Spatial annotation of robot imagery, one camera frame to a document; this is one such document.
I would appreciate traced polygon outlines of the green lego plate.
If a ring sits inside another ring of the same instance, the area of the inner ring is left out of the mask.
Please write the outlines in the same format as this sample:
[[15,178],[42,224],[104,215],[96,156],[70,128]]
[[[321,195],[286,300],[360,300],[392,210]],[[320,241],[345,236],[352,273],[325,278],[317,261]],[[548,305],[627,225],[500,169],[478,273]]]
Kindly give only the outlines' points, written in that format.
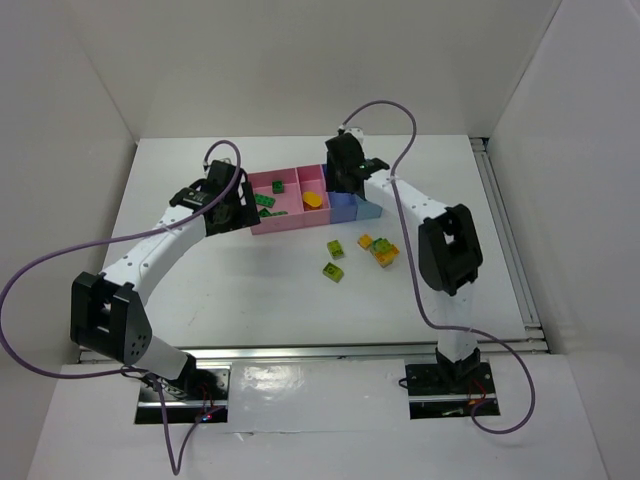
[[262,194],[255,194],[254,199],[257,205],[266,208],[272,208],[276,203],[276,199],[274,197]]

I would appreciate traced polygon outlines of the dark green square lego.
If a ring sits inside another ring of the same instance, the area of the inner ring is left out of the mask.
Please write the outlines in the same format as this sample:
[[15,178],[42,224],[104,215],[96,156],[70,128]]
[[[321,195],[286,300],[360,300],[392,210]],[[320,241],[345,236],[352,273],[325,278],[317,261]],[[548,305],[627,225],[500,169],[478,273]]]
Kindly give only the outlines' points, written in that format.
[[284,183],[282,181],[272,182],[272,192],[274,194],[281,194],[284,192]]

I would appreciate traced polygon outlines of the yellow round flower lego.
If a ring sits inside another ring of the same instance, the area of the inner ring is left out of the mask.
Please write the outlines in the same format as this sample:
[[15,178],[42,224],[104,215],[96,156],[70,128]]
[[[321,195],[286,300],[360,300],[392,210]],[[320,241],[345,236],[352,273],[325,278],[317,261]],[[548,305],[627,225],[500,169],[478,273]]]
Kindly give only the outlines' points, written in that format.
[[303,208],[305,210],[319,210],[323,208],[323,198],[314,191],[305,191],[302,193]]

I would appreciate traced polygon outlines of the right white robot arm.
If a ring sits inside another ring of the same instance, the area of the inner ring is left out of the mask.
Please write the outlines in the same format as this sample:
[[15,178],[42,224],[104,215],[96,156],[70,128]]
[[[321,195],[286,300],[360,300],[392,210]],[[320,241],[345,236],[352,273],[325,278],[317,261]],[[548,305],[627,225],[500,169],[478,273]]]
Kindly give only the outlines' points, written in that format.
[[403,235],[417,246],[408,253],[416,284],[435,294],[428,316],[437,331],[436,362],[444,380],[460,383],[479,366],[472,332],[473,284],[483,263],[470,210],[432,199],[391,172],[378,158],[367,158],[361,129],[341,126],[327,148],[327,189],[351,193],[398,215]]

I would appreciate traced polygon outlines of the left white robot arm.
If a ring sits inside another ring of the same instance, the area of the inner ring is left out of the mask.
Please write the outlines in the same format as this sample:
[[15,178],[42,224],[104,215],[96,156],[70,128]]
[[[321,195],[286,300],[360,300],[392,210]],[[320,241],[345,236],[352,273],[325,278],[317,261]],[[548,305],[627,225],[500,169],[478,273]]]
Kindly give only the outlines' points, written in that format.
[[141,239],[100,273],[76,277],[71,287],[71,340],[126,367],[150,372],[178,398],[217,395],[216,375],[198,368],[193,355],[157,337],[145,306],[193,246],[259,221],[246,172],[212,161],[206,177],[173,196],[154,235]]

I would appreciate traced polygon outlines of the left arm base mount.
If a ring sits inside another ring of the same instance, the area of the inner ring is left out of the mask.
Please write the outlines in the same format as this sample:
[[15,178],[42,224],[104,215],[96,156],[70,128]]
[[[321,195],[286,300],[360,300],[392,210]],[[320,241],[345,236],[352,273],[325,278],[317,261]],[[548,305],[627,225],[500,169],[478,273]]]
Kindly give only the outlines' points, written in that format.
[[[203,416],[203,424],[228,422],[231,367],[215,365],[210,369],[210,372],[216,379],[215,386],[210,384],[200,386],[197,388],[197,393],[191,396],[186,396],[170,387],[164,380],[159,380],[164,394],[169,424],[192,424],[200,416]],[[161,425],[163,423],[160,394],[148,378],[143,378],[140,381],[134,423],[136,425]]]

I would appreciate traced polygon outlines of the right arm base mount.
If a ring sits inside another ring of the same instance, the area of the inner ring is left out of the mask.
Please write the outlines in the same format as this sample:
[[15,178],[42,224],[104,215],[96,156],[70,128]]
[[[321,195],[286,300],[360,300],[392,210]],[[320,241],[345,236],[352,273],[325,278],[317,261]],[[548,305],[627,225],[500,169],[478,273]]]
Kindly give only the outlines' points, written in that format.
[[456,384],[447,383],[436,364],[407,364],[398,385],[408,394],[411,420],[469,417],[474,407],[478,417],[500,415],[488,362]]

